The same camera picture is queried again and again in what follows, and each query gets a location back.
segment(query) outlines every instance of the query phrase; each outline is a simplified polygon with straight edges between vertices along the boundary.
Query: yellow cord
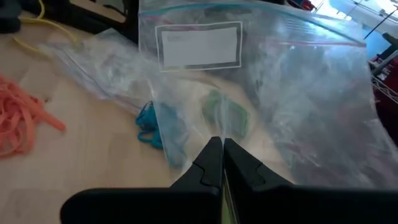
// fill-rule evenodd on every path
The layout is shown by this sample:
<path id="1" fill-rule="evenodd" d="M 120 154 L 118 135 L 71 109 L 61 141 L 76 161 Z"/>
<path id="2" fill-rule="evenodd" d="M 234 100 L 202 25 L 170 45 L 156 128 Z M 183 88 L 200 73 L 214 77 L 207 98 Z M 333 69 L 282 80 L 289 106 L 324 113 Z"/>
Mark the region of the yellow cord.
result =
<path id="1" fill-rule="evenodd" d="M 40 14 L 39 14 L 39 16 L 37 16 L 37 18 L 25 18 L 25 17 L 19 18 L 19 19 L 21 20 L 21 22 L 26 23 L 26 24 L 41 23 L 41 24 L 48 24 L 48 25 L 50 25 L 50 26 L 54 26 L 54 27 L 56 27 L 56 28 L 62 30 L 64 33 L 66 33 L 66 35 L 73 41 L 73 43 L 76 44 L 76 43 L 77 43 L 77 38 L 76 38 L 75 35 L 73 35 L 73 34 L 72 34 L 71 32 L 69 32 L 69 31 L 67 31 L 67 30 L 66 30 L 65 28 L 63 28 L 62 26 L 60 26 L 60 25 L 58 25 L 58 24 L 56 24 L 56 23 L 54 23 L 54 22 L 51 22 L 51 21 L 48 21 L 48 20 L 43 19 L 44 13 L 45 13 L 45 8 L 44 8 L 43 0 L 39 0 L 39 4 L 40 4 Z M 41 51 L 41 50 L 39 50 L 38 48 L 33 47 L 33 46 L 31 46 L 31 45 L 25 43 L 24 41 L 22 41 L 22 40 L 20 40 L 20 39 L 18 39 L 18 38 L 16 38 L 16 37 L 13 37 L 13 39 L 14 39 L 15 42 L 16 42 L 17 44 L 19 44 L 22 48 L 25 48 L 25 49 L 30 50 L 30 51 L 32 51 L 32 52 L 35 52 L 35 53 L 37 53 L 37 54 L 46 55 L 43 51 Z"/>

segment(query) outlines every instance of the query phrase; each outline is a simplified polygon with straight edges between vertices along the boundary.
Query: white label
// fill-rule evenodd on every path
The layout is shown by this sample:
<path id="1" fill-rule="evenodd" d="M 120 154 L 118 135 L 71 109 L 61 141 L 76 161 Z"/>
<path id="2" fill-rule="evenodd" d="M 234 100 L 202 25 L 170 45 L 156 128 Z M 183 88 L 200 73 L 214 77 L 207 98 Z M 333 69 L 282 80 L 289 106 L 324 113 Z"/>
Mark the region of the white label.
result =
<path id="1" fill-rule="evenodd" d="M 162 31 L 164 67 L 236 62 L 237 28 Z"/>

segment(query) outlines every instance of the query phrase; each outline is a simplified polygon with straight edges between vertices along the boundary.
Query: green object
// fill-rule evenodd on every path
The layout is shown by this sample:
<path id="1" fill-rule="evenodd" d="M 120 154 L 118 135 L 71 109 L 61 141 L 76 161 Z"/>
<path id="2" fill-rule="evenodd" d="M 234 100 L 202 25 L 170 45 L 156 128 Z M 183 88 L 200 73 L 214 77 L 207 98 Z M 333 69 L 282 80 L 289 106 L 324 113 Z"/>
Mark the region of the green object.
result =
<path id="1" fill-rule="evenodd" d="M 223 128 L 228 128 L 230 131 L 228 134 L 239 139 L 244 138 L 248 133 L 249 113 L 241 105 L 216 90 L 212 90 L 202 104 L 202 113 L 211 124 L 216 123 L 216 118 L 220 119 L 227 115 L 228 124 Z"/>

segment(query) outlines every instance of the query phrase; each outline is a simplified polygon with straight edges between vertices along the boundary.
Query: ziplock bag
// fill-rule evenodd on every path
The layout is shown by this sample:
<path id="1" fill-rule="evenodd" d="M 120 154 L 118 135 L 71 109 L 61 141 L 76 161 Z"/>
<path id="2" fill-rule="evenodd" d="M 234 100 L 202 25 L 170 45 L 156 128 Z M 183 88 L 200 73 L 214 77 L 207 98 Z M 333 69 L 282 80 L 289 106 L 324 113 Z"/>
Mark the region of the ziplock bag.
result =
<path id="1" fill-rule="evenodd" d="M 103 100 L 113 100 L 133 114 L 150 100 L 147 78 L 140 71 L 137 47 L 114 29 L 72 44 L 41 48 L 54 56 L 67 75 Z"/>
<path id="2" fill-rule="evenodd" d="M 219 133 L 296 184 L 398 186 L 397 149 L 374 109 L 361 26 L 265 2 L 187 2 L 139 15 L 139 49 L 157 56 L 155 100 L 215 120 Z M 188 97 L 194 84 L 170 88 L 183 82 L 170 83 L 170 72 L 217 86 L 227 99 L 211 107 L 218 118 L 203 112 L 211 103 Z M 172 138 L 166 119 L 158 118 L 164 141 Z"/>

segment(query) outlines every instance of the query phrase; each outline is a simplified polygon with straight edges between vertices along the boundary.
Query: table surface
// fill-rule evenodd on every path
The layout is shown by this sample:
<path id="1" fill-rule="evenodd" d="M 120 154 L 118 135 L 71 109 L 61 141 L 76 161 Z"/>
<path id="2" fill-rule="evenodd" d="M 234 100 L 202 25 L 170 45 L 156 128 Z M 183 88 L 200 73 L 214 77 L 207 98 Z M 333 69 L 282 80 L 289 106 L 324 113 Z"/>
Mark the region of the table surface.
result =
<path id="1" fill-rule="evenodd" d="M 92 2 L 79 0 L 79 4 L 117 17 Z M 91 36 L 67 29 L 81 39 Z M 30 44 L 69 41 L 64 33 L 43 25 L 23 25 L 16 36 Z M 112 102 L 98 100 L 63 74 L 53 61 L 26 52 L 11 37 L 0 35 L 1 74 L 18 82 L 31 95 L 47 100 L 45 109 L 63 121 L 67 130 L 60 133 L 41 123 L 33 150 L 0 161 L 0 223 L 59 223 L 63 202 L 84 189 L 172 184 L 175 172 L 169 169 L 164 153 L 137 140 L 134 115 Z M 249 104 L 247 99 L 241 101 Z M 264 137 L 261 132 L 255 133 L 254 138 Z M 273 158 L 276 162 L 267 165 L 275 165 L 275 169 L 280 168 L 279 173 L 291 179 L 278 162 L 280 155 L 275 150 L 270 152 L 272 155 L 263 150 L 251 153 Z"/>

